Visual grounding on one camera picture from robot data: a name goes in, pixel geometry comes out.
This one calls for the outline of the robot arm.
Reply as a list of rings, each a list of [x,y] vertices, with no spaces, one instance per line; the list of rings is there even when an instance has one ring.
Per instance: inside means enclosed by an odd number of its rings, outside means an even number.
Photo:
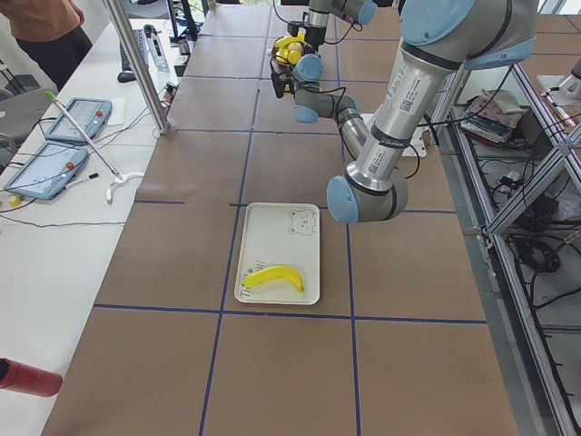
[[[330,17],[354,25],[368,25],[378,6],[372,0],[311,0],[303,15],[305,42],[313,47],[324,44]]]
[[[346,224],[385,221],[405,208],[408,187],[397,162],[447,75],[460,67],[483,70],[523,61],[536,39],[535,1],[404,2],[389,88],[366,125],[349,96],[320,90],[322,61],[315,51],[330,15],[366,25],[377,8],[372,1],[312,1],[304,21],[288,25],[293,35],[305,29],[311,49],[290,73],[296,120],[333,119],[356,157],[327,187],[331,215]]]

